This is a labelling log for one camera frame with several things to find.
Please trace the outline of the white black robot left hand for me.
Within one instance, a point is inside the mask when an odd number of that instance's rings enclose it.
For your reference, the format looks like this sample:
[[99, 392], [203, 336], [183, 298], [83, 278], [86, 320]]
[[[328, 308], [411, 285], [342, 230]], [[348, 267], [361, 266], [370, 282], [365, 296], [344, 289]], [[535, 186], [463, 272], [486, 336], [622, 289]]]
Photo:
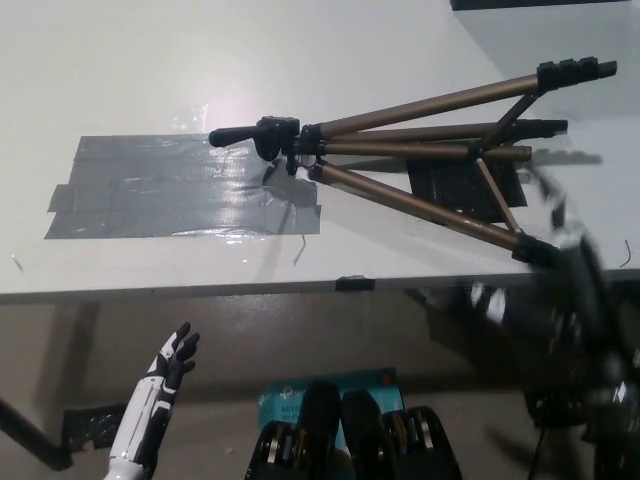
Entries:
[[112, 444], [109, 462], [150, 479], [184, 376], [193, 370], [200, 336], [186, 322], [159, 349], [136, 384]]

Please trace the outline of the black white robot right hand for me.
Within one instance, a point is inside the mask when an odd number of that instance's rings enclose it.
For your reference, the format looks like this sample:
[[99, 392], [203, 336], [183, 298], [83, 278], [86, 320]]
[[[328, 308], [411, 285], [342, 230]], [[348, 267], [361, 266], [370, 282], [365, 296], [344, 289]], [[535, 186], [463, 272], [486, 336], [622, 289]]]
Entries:
[[539, 169], [532, 167], [530, 171], [552, 207], [558, 274], [554, 305], [540, 309], [519, 304], [508, 290], [482, 283], [468, 290], [469, 304], [484, 320], [515, 334], [558, 344], [581, 344], [591, 353], [615, 349], [620, 336], [617, 314], [587, 231], [560, 184]]

